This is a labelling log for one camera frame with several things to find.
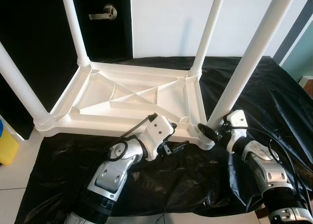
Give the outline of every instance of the black tarp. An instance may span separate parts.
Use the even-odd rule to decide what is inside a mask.
[[[120,63],[187,70],[193,60],[193,57],[155,57]],[[207,116],[239,60],[239,57],[206,57],[200,86]],[[244,110],[250,127],[264,130],[281,142],[312,191],[311,97],[270,57],[263,57],[233,109]],[[264,145],[269,142],[262,134],[248,133]],[[44,138],[16,223],[63,223],[95,158],[112,140],[80,134]],[[217,146],[202,151],[196,145],[188,145],[174,156],[158,156],[152,162],[144,160],[132,166],[112,214],[194,212],[210,217],[225,216],[244,213],[248,199],[254,194],[258,194],[258,189],[253,175],[239,156]]]

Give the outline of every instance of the wire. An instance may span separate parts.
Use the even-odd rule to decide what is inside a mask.
[[[133,132],[134,130],[136,130],[137,128],[139,128],[140,126],[142,126],[147,120],[149,120],[151,117],[154,117],[156,114],[152,114],[152,115],[148,115],[146,118],[144,118],[142,121],[140,121],[137,125],[135,125],[134,127],[132,127],[130,130],[128,130],[126,133],[124,133],[121,137],[119,137],[119,139],[126,137],[127,135],[129,135],[131,132]]]
[[[126,141],[123,140],[124,137],[126,137],[127,135],[129,135],[131,132],[133,132],[134,130],[136,130],[137,128],[139,128],[141,125],[143,125],[147,120],[152,120],[155,119],[155,117],[157,116],[156,113],[152,114],[152,115],[148,115],[146,118],[144,118],[142,121],[140,121],[137,125],[135,125],[134,127],[132,127],[130,130],[128,130],[126,133],[124,133],[122,136],[120,136],[117,140],[115,140],[112,145],[115,145],[116,143],[123,143],[125,145],[124,151],[116,158],[111,158],[111,150],[108,151],[108,154],[106,155],[107,160],[108,161],[118,161],[119,159],[121,159],[127,152],[128,149],[128,144]]]
[[[257,207],[261,206],[261,204],[263,204],[263,197],[261,195],[252,195],[249,198],[248,204],[246,205],[246,213],[249,213],[252,210],[255,210]]]
[[[283,146],[280,145],[280,143],[275,139],[273,138],[271,135],[269,135],[268,133],[262,131],[262,130],[259,130],[259,129],[255,129],[255,128],[250,128],[250,127],[230,127],[230,129],[234,129],[234,130],[239,130],[239,129],[244,129],[244,130],[254,130],[254,131],[258,131],[260,133],[263,133],[265,134],[267,137],[269,137],[270,139],[273,139],[279,146],[280,148],[283,150],[283,152],[285,153],[286,155],[286,158],[287,158],[287,161],[288,161],[288,164],[292,170],[292,176],[293,176],[293,180],[294,180],[294,186],[296,188],[296,191],[297,191],[297,194],[300,195],[300,190],[299,190],[299,184],[298,184],[298,179],[297,179],[297,171],[294,167],[294,164],[289,156],[289,154],[287,153],[287,151],[285,150],[285,148]]]
[[[302,187],[302,190],[305,192],[305,195],[304,195],[304,199],[305,201],[307,202],[307,205],[308,205],[308,210],[312,216],[312,206],[311,206],[311,201],[310,201],[310,197],[309,197],[309,193],[308,193],[308,190],[306,189],[302,179],[300,178],[300,176],[298,175],[298,180],[299,180],[299,183]]]
[[[164,222],[164,224],[165,224],[165,217],[164,217],[164,215],[165,215],[165,213],[163,213],[163,214],[156,220],[156,224],[157,224],[157,222],[158,222],[161,218],[163,218],[163,222]]]
[[[276,160],[277,163],[282,164],[282,162],[276,158],[276,156],[274,155],[274,152],[272,150],[272,148],[270,147],[270,143],[273,141],[273,139],[270,139],[269,143],[268,143],[268,150],[270,155],[274,158],[274,160]]]
[[[126,154],[126,152],[127,152],[127,150],[128,150],[128,143],[126,142],[126,141],[124,141],[124,140],[122,140],[122,141],[119,141],[119,143],[123,143],[124,145],[125,145],[125,148],[124,148],[124,150],[123,150],[123,152],[118,156],[118,157],[116,157],[116,158],[111,158],[110,156],[111,156],[111,150],[109,150],[109,152],[108,152],[108,161],[118,161],[119,159],[121,159],[125,154]]]
[[[236,129],[244,129],[244,130],[254,130],[254,131],[258,131],[260,133],[263,133],[264,135],[266,135],[267,137],[269,137],[270,139],[274,140],[277,145],[279,145],[279,147],[282,149],[282,151],[284,152],[286,158],[287,158],[287,162],[292,170],[292,176],[293,176],[293,180],[294,180],[294,186],[295,186],[295,189],[296,189],[296,192],[299,196],[301,196],[301,193],[300,193],[300,189],[299,189],[299,184],[301,185],[302,187],[302,190],[305,192],[305,200],[306,200],[306,203],[308,205],[308,210],[309,210],[309,213],[311,214],[312,216],[312,207],[311,207],[311,203],[310,203],[310,197],[309,197],[309,193],[303,183],[303,181],[300,179],[300,176],[299,174],[297,173],[296,169],[295,169],[295,166],[293,164],[293,161],[291,160],[288,152],[286,151],[286,149],[278,142],[278,140],[276,140],[274,137],[272,137],[270,134],[262,131],[262,130],[259,130],[259,129],[255,129],[255,128],[250,128],[250,127],[229,127],[230,129],[233,129],[233,130],[236,130]],[[268,150],[269,152],[271,153],[272,157],[274,158],[274,160],[276,160],[278,163],[282,163],[281,161],[279,161],[275,156],[274,156],[274,153],[272,151],[272,148],[270,147],[270,143],[268,145]]]

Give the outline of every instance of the door lever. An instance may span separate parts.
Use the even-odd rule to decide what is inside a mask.
[[[90,20],[115,20],[117,16],[116,8],[111,4],[106,4],[103,14],[88,14]]]

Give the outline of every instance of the black door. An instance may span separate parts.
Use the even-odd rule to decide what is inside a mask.
[[[130,0],[74,0],[92,61],[132,57]],[[115,20],[89,20],[106,4]],[[77,69],[77,56],[62,0],[0,0],[0,41],[48,111]],[[0,115],[24,138],[32,119],[0,76]]]

